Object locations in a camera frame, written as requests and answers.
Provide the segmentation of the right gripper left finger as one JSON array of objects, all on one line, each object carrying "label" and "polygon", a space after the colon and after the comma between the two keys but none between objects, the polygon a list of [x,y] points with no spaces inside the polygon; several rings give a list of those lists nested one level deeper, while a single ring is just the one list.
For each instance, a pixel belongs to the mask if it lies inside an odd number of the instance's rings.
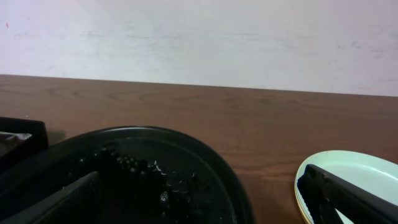
[{"label": "right gripper left finger", "polygon": [[1,224],[91,223],[101,204],[101,176],[91,172]]}]

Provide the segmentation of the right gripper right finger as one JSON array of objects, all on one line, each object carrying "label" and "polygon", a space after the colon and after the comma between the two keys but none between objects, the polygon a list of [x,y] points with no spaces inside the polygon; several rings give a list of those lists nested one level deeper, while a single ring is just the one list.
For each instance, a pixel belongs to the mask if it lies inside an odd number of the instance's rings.
[{"label": "right gripper right finger", "polygon": [[315,224],[342,224],[339,213],[353,223],[397,223],[396,205],[316,165],[306,166],[297,187]]}]

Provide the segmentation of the yellow plate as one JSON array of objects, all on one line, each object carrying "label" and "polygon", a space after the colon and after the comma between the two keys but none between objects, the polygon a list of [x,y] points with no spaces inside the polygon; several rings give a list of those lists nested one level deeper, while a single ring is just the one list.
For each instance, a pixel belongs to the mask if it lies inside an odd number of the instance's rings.
[{"label": "yellow plate", "polygon": [[295,189],[295,198],[297,201],[298,208],[300,210],[300,214],[306,224],[313,224],[313,220],[311,216],[307,213],[308,209],[303,201],[303,198],[298,189]]}]

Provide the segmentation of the light green plate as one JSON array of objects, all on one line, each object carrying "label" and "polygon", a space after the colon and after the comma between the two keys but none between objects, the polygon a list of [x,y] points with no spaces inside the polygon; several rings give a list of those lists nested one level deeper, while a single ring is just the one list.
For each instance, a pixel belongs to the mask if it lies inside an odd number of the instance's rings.
[{"label": "light green plate", "polygon": [[355,186],[397,205],[397,164],[353,151],[323,151],[306,158],[299,166],[295,181],[307,165],[316,165]]}]

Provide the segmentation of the black round tray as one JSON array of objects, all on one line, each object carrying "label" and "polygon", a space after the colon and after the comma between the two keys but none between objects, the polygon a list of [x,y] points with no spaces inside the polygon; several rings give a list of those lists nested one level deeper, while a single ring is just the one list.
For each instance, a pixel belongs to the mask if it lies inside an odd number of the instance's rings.
[{"label": "black round tray", "polygon": [[91,223],[253,223],[237,175],[205,143],[128,126],[75,136],[1,174],[1,221],[91,172],[101,204]]}]

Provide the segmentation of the black rectangular water tray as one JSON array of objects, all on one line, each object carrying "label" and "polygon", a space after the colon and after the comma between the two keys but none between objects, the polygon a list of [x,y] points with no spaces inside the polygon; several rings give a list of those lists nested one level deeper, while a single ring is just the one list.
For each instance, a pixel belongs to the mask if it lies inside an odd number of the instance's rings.
[{"label": "black rectangular water tray", "polygon": [[1,117],[1,173],[48,147],[43,121]]}]

